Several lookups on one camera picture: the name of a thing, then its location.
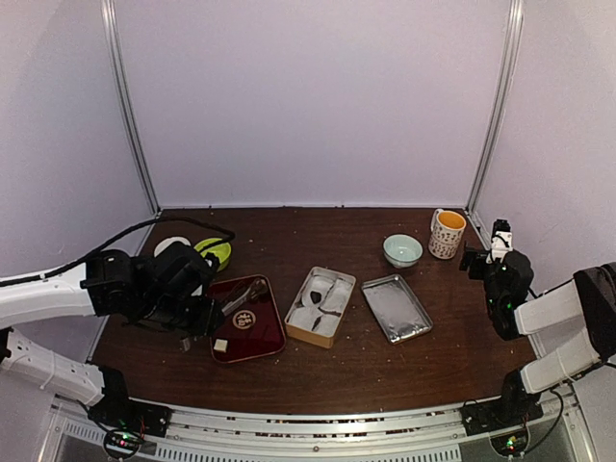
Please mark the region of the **metal tongs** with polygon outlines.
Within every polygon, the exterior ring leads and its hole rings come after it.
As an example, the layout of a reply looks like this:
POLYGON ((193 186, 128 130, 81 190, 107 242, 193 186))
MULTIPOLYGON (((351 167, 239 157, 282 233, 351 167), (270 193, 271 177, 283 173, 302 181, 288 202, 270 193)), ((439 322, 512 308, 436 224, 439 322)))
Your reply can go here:
POLYGON ((246 302, 252 300, 248 298, 248 293, 250 289, 255 285, 263 284, 260 280, 256 280, 252 282, 250 285, 241 287, 240 290, 233 296, 230 296, 222 305, 221 313, 228 317, 231 313, 237 310, 246 302))

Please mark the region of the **bear printed tin lid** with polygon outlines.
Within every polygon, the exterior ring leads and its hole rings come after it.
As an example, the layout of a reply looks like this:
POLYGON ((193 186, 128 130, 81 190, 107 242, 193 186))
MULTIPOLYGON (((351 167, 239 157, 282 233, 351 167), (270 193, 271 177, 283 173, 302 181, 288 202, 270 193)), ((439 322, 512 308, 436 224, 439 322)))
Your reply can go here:
POLYGON ((430 332, 433 321, 399 274, 364 282, 361 292, 391 345, 430 332))

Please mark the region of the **tin box with paper cups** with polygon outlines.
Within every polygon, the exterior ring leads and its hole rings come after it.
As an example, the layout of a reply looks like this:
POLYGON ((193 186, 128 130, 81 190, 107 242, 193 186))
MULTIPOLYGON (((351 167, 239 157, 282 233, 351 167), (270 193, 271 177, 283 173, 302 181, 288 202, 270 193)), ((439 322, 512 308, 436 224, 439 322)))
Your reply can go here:
POLYGON ((289 337, 331 349, 350 301, 356 278, 333 269, 313 267, 309 270, 284 319, 289 337), (322 293, 314 304, 310 292, 322 293))

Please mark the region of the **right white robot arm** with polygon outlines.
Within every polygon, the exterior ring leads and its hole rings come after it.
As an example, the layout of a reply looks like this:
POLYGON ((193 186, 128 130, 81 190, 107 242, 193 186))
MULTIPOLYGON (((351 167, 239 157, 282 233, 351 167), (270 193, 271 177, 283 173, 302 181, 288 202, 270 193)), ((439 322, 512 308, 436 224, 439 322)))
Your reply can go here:
POLYGON ((495 241, 489 250, 467 246, 460 268, 482 282, 488 318, 502 339, 528 337, 542 348, 534 360, 506 375, 500 396, 476 406, 477 414, 514 424, 545 391, 614 356, 613 263, 578 270, 540 295, 530 289, 529 259, 512 244, 495 241))

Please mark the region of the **white square chocolate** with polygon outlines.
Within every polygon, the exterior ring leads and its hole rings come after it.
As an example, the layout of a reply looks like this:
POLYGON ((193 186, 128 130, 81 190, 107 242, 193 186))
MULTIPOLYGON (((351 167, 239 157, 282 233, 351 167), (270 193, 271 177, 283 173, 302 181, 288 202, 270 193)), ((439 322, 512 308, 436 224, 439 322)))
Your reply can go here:
POLYGON ((216 339, 214 343, 214 351, 225 352, 227 350, 228 341, 223 339, 216 339))

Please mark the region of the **patterned mug orange inside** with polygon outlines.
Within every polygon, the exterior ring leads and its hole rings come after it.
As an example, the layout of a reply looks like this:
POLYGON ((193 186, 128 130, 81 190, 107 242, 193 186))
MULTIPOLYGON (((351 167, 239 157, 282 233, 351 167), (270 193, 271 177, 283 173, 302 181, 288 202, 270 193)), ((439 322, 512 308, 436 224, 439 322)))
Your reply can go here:
POLYGON ((466 226, 466 219, 459 213, 436 209, 430 222, 430 254, 440 260, 452 259, 460 246, 466 226))

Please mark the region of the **lime green bowl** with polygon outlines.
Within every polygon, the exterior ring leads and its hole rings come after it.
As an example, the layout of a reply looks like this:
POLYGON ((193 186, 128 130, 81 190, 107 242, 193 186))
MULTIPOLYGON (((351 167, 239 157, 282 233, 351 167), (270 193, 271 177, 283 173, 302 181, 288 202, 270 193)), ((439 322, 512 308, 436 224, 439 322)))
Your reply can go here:
POLYGON ((214 258, 218 259, 217 272, 221 272, 228 267, 232 255, 231 244, 219 244, 219 241, 220 238, 208 238, 198 242, 193 247, 208 262, 212 262, 214 258))

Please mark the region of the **pale blue ceramic bowl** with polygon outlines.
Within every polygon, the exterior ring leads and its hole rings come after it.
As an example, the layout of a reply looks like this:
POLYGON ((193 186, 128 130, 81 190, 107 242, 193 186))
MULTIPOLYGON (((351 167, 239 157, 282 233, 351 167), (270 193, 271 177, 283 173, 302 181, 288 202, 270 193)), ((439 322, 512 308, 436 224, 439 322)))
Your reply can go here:
POLYGON ((382 247, 385 259, 396 269, 413 267, 424 253, 417 239, 404 234, 387 237, 382 247))

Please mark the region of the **red lacquer tray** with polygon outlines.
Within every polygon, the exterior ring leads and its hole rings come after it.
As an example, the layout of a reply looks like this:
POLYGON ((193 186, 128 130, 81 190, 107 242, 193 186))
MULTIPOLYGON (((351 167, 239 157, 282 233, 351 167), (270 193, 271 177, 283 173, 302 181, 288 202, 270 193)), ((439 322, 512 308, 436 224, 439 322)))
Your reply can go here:
POLYGON ((267 283, 269 291, 246 302, 225 320, 210 339, 211 354, 221 364, 233 364, 246 360, 270 356, 280 352, 286 345, 285 329, 282 325, 269 280, 264 275, 220 281, 207 292, 209 297, 223 303, 235 295, 241 287, 260 280, 267 283), (214 351, 216 339, 228 341, 225 352, 214 351))

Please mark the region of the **left circuit board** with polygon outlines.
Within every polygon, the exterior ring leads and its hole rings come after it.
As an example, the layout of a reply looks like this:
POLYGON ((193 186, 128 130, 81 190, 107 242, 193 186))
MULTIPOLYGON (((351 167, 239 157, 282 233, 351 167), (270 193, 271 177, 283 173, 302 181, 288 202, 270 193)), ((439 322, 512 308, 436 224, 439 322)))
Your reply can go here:
POLYGON ((113 429, 105 434, 102 445, 113 458, 132 457, 143 445, 143 438, 129 431, 113 429))

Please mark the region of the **circuit board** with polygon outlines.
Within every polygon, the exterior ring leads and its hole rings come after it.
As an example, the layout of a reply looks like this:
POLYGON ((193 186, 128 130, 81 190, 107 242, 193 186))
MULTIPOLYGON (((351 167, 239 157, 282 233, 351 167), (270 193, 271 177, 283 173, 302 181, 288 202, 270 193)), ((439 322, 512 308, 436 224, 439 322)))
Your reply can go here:
POLYGON ((113 429, 105 434, 102 445, 113 458, 132 457, 143 445, 143 438, 129 431, 113 429))
POLYGON ((525 433, 497 435, 490 439, 492 449, 502 457, 516 457, 526 451, 529 438, 525 433))

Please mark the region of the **right circuit board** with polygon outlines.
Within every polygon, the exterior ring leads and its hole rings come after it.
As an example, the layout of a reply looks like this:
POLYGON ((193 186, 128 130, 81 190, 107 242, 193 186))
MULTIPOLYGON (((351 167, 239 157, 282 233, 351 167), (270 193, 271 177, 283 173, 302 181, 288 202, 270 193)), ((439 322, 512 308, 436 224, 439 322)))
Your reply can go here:
POLYGON ((526 451, 529 438, 525 433, 497 435, 490 439, 492 449, 502 457, 516 457, 526 451))

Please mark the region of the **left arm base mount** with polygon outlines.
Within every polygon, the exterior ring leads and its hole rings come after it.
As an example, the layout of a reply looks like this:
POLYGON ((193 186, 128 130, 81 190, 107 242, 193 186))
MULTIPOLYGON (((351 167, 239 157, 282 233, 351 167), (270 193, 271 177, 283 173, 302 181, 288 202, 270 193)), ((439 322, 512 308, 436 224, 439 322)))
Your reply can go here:
POLYGON ((97 424, 147 436, 165 437, 172 411, 169 407, 129 398, 123 374, 113 368, 102 372, 102 399, 88 406, 88 417, 97 424))

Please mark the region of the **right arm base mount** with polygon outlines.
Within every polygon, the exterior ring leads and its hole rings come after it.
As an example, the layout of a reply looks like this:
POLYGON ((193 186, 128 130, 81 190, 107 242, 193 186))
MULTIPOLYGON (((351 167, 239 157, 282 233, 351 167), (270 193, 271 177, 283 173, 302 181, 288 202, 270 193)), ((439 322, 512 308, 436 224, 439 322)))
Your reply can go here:
POLYGON ((540 394, 526 391, 521 369, 510 372, 502 382, 498 398, 465 403, 459 410, 468 436, 489 433, 540 419, 544 413, 540 394))

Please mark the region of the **aluminium frame post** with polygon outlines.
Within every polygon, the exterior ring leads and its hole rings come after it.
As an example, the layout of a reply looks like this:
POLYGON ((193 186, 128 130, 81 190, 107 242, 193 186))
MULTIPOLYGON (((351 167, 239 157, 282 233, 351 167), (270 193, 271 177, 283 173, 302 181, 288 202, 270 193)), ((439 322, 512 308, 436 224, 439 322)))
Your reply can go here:
POLYGON ((494 156, 501 126, 504 120, 507 98, 510 94, 516 70, 525 20, 525 1, 511 0, 501 53, 500 70, 490 113, 485 139, 482 145, 474 181, 466 204, 471 217, 476 214, 477 204, 485 185, 489 167, 494 156))
POLYGON ((115 88, 118 96, 120 116, 124 125, 129 149, 136 165, 136 171, 141 183, 141 188, 146 203, 152 215, 161 212, 161 206, 154 189, 152 177, 145 159, 138 123, 131 100, 126 68, 123 60, 119 28, 116 16, 116 2, 102 0, 100 2, 103 27, 108 43, 112 73, 115 80, 115 88))

